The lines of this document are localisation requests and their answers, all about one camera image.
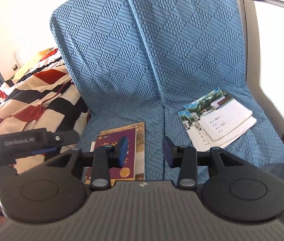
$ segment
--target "black stripe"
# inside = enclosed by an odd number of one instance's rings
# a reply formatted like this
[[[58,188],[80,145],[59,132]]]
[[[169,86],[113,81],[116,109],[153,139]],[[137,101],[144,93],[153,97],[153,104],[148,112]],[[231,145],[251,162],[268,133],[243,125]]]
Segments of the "black stripe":
[[[81,113],[87,112],[87,106],[85,105],[82,98],[77,101],[77,103],[74,105],[73,110],[74,112],[69,112],[65,115],[64,119],[62,120],[56,131],[66,131],[74,129],[74,125],[80,117]]]
[[[61,59],[62,59],[62,57],[59,57],[59,58],[56,59],[55,61],[50,62],[49,64],[44,65],[43,67],[37,68],[37,69],[34,70],[33,72],[24,75],[24,76],[23,76],[22,78],[20,78],[20,79],[18,80],[18,82],[16,82],[16,83],[19,83],[19,82],[22,82],[22,81],[26,80],[27,78],[31,77],[31,76],[34,75],[35,73],[38,73],[38,72],[42,71],[43,69],[45,69],[46,67],[50,66],[51,64],[53,64],[53,63],[55,63],[55,62],[59,62]]]
[[[10,88],[15,85],[15,84],[12,82],[12,80],[7,80],[7,81],[5,81],[5,83],[6,83]]]
[[[67,82],[65,86],[63,87],[63,89],[60,91],[60,93],[63,94],[71,86],[71,84],[72,84],[71,81]],[[58,92],[63,85],[64,84],[57,85],[55,88],[51,90],[44,90],[43,92],[39,92],[37,90],[25,90],[24,91],[24,90],[14,89],[12,93],[5,99],[5,101],[18,100],[18,101],[30,104],[34,102],[35,100],[43,99],[50,92]]]
[[[82,113],[86,113],[88,111],[88,107],[86,106],[82,97],[80,97],[75,104],[75,108],[78,108]]]
[[[50,152],[45,153],[44,162],[47,161],[47,160],[49,160],[49,159],[51,159],[51,158],[56,157],[57,155],[59,155],[60,152],[61,152],[61,148],[62,148],[62,147],[59,147],[59,148],[57,148],[57,149],[54,150],[54,151],[50,151]]]
[[[51,102],[51,104],[47,107],[47,109],[54,110],[63,115],[67,115],[68,113],[74,113],[75,111],[79,112],[80,110],[75,109],[75,106],[66,99],[57,98]]]

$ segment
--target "black mount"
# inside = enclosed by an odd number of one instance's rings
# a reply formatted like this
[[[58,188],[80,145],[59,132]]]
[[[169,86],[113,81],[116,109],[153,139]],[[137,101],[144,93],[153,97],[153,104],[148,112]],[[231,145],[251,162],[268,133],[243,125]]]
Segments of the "black mount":
[[[79,140],[73,131],[51,133],[41,129],[30,131],[29,135],[23,133],[23,138],[20,135],[0,136],[3,157],[0,165],[38,154],[38,149],[69,145]],[[198,152],[191,146],[176,146],[168,137],[163,139],[162,146],[168,165],[181,168],[176,187],[196,191],[203,204],[219,217],[258,223],[275,219],[284,211],[284,182],[277,177],[219,147]],[[8,177],[0,188],[3,213],[15,221],[31,224],[70,216],[83,206],[92,192],[110,188],[109,169],[122,167],[127,148],[126,137],[116,146],[102,146],[94,152],[82,153],[81,149],[73,148],[21,175]],[[201,188],[197,184],[198,165],[207,166],[210,175]],[[90,185],[81,182],[83,168],[87,166],[92,167]]]
[[[196,189],[197,166],[208,167],[210,179],[201,197],[220,217],[255,223],[279,217],[284,211],[284,182],[222,148],[197,152],[190,146],[175,146],[165,137],[163,152],[171,168],[181,168],[178,188]]]

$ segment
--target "screw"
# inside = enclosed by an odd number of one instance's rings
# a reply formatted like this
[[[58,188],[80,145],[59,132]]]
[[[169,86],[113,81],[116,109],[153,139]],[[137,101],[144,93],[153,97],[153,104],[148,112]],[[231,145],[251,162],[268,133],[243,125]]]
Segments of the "screw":
[[[108,183],[109,182],[106,179],[98,178],[98,179],[95,179],[92,184],[95,187],[102,188],[102,187],[106,187]]]
[[[180,185],[183,187],[193,187],[195,185],[195,181],[191,178],[184,178],[180,181]]]

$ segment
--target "striped blanket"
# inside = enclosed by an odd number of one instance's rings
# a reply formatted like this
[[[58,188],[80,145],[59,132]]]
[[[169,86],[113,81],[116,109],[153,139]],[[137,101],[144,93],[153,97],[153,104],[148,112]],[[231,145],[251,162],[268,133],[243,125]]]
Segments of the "striped blanket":
[[[22,78],[0,87],[0,135],[38,128],[74,129],[81,135],[89,116],[57,48]]]

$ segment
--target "blue textured fabric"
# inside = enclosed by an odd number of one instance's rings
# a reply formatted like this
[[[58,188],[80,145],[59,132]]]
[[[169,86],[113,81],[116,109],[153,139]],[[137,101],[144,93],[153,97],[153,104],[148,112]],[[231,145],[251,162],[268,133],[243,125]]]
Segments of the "blue textured fabric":
[[[162,137],[191,141],[177,112],[221,87],[257,124],[226,149],[262,166],[284,163],[284,145],[245,84],[236,0],[69,0],[50,21],[75,85],[92,112],[79,146],[101,130],[146,123],[146,179],[176,180]],[[207,179],[199,169],[199,182]]]

